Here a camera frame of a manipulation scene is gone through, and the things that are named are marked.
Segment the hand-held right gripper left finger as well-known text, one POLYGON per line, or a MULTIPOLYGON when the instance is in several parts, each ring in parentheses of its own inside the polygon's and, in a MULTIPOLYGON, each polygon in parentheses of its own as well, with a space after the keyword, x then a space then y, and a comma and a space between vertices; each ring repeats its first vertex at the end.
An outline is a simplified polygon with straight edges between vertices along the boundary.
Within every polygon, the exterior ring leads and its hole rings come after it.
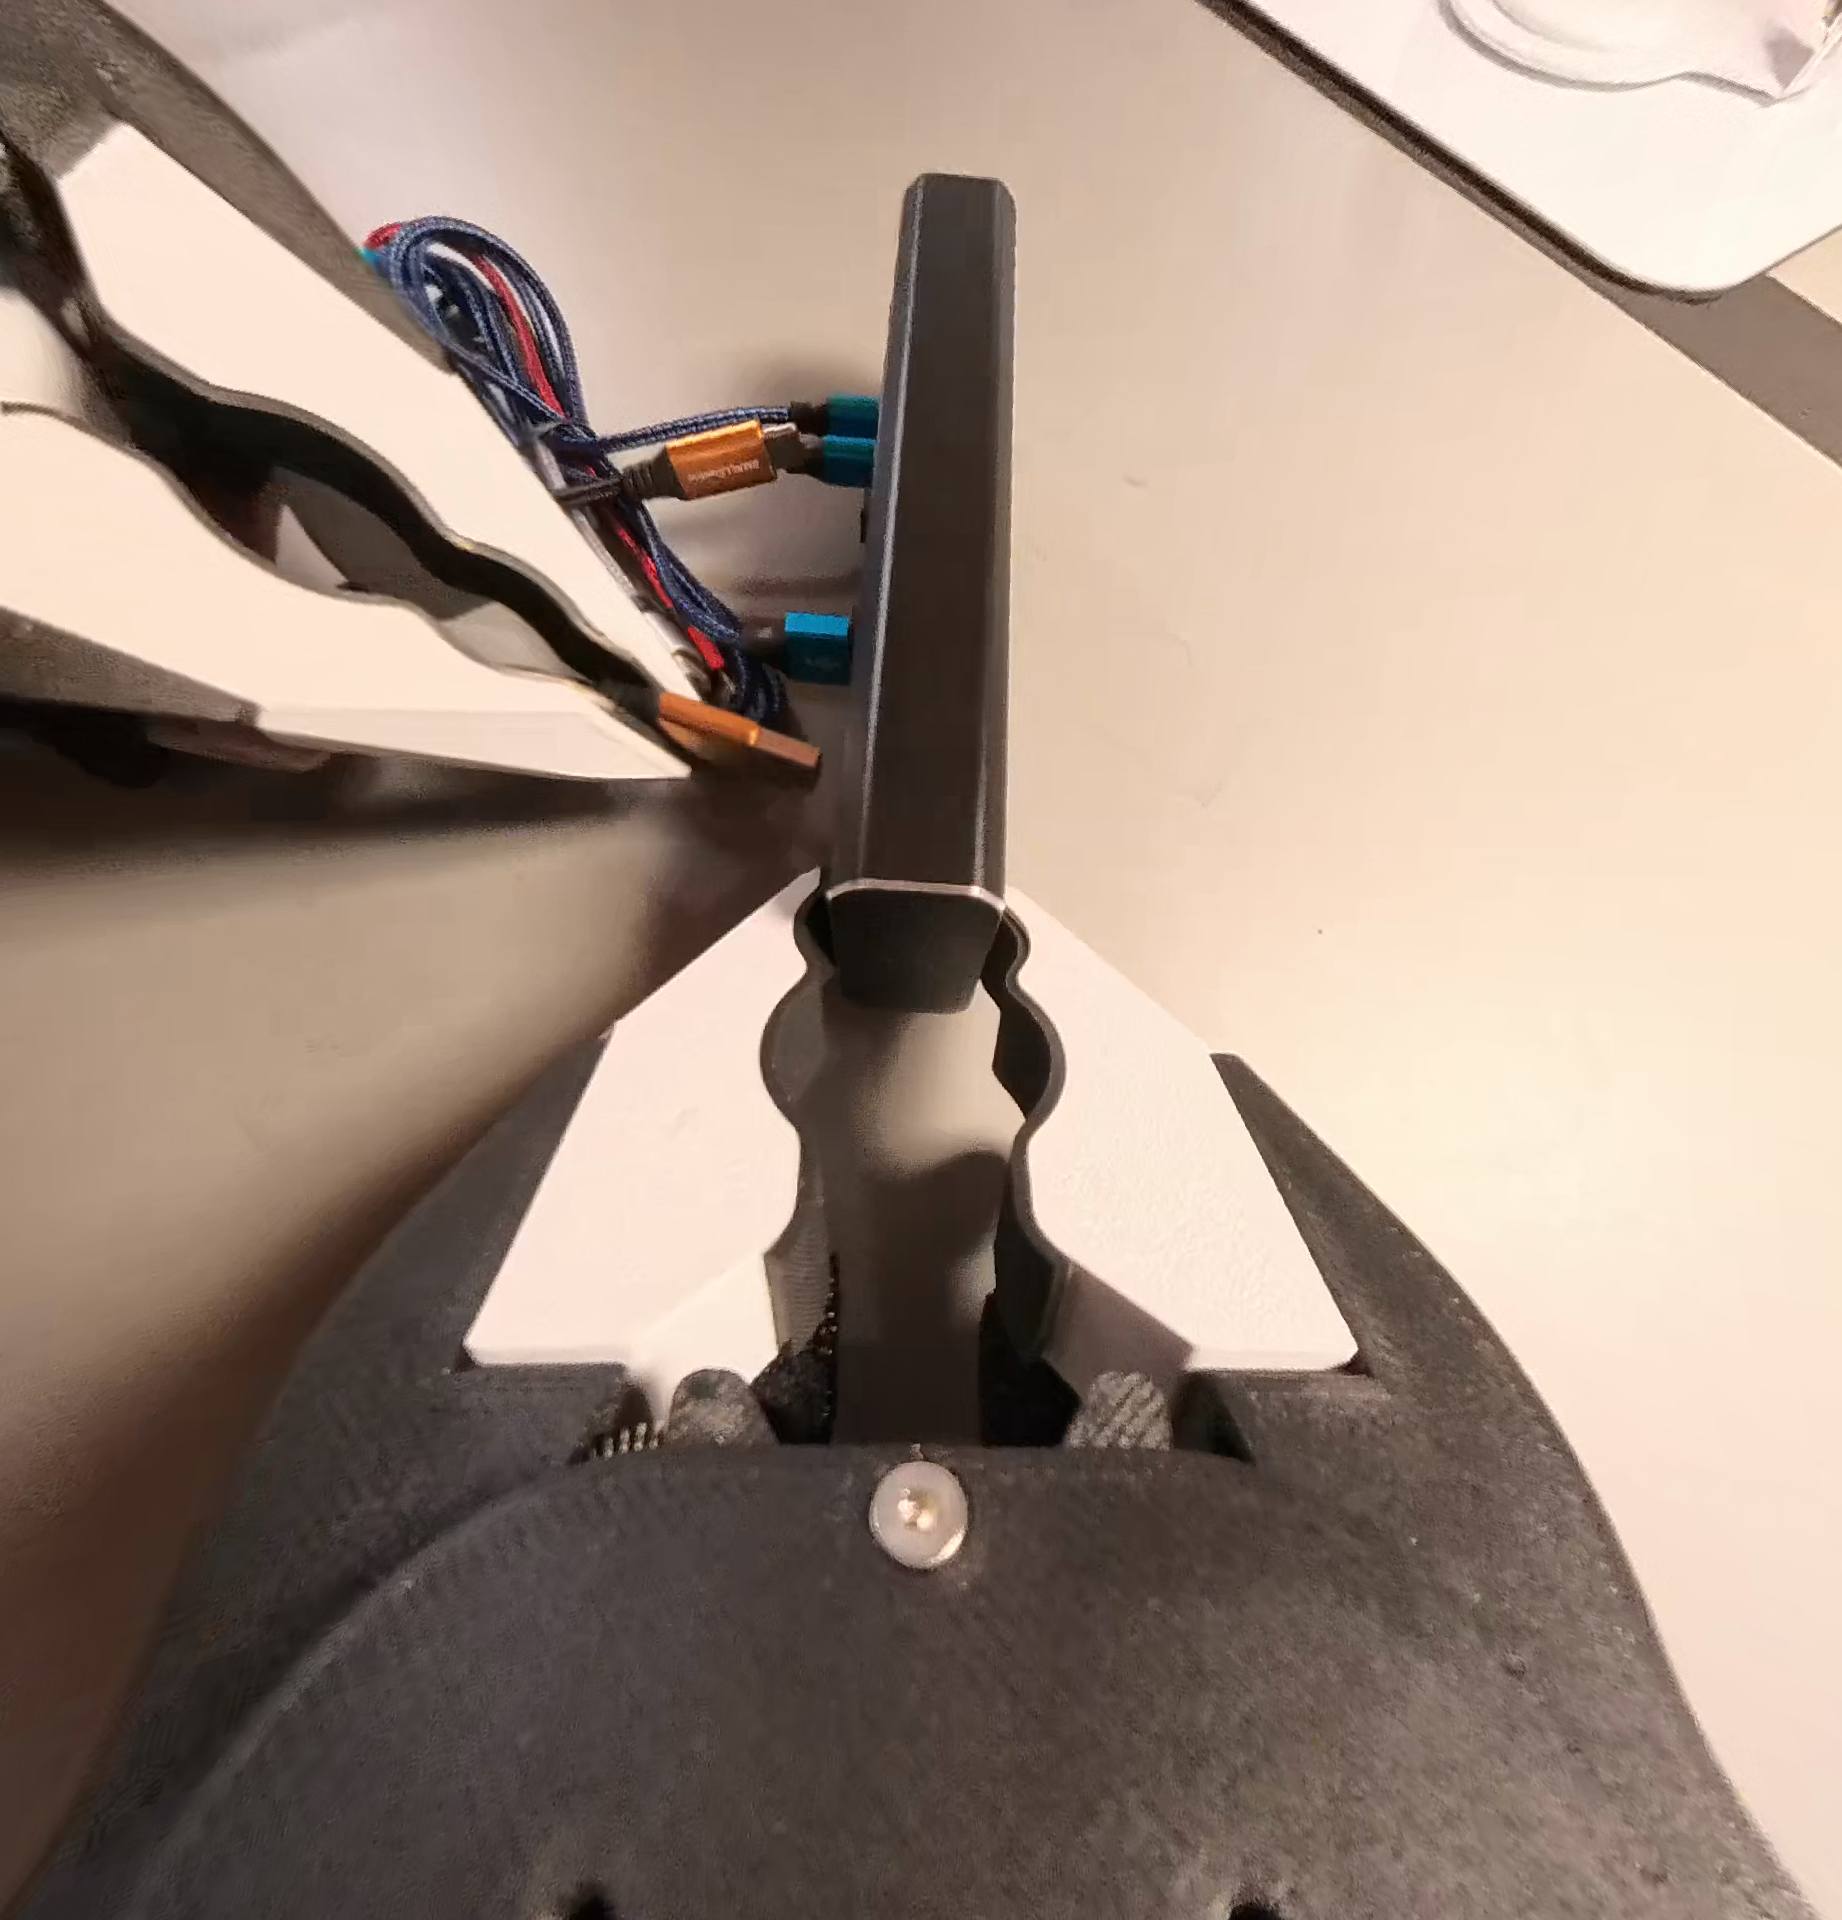
POLYGON ((790 1115, 819 1051, 786 882, 611 1030, 466 1349, 487 1368, 614 1362, 643 1395, 758 1378, 830 1295, 819 1178, 790 1115))

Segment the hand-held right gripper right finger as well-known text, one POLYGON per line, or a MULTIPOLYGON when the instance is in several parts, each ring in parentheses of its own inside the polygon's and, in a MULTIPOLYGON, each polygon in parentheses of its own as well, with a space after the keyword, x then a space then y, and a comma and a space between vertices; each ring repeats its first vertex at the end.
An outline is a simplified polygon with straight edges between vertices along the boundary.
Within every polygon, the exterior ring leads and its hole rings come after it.
POLYGON ((1359 1342, 1207 1046, 1027 893, 988 957, 1023 1115, 994 1303, 1076 1395, 1141 1373, 1327 1373, 1359 1342))

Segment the white stand base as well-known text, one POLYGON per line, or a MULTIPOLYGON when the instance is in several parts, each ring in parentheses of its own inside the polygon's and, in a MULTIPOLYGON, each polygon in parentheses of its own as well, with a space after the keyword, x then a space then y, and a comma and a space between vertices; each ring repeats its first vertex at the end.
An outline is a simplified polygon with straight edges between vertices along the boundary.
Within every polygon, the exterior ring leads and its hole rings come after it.
POLYGON ((1244 11, 1630 283, 1720 293, 1842 232, 1842 3, 1244 11))

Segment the black aluminium usb hub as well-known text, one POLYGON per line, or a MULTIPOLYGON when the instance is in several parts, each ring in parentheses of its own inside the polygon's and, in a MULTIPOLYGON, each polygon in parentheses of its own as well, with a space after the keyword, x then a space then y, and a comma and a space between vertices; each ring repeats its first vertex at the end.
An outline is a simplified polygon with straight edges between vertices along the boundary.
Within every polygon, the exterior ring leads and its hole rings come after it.
POLYGON ((908 183, 896 252, 837 835, 837 985, 967 1007, 1006 917, 1015 202, 908 183))

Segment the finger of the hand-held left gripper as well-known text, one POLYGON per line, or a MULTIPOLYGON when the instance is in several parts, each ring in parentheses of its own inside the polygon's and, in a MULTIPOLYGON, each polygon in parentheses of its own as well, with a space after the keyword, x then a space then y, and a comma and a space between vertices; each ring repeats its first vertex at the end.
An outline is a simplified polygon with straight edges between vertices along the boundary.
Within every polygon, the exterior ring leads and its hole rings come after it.
POLYGON ((543 780, 689 780, 519 613, 428 579, 303 484, 278 566, 117 442, 86 371, 0 284, 0 699, 93 707, 216 758, 331 757, 543 780))
POLYGON ((691 689, 684 643, 576 529, 529 457, 445 364, 327 280, 131 127, 57 181, 101 316, 197 392, 327 434, 389 481, 444 558, 490 560, 498 589, 545 589, 527 618, 691 689))

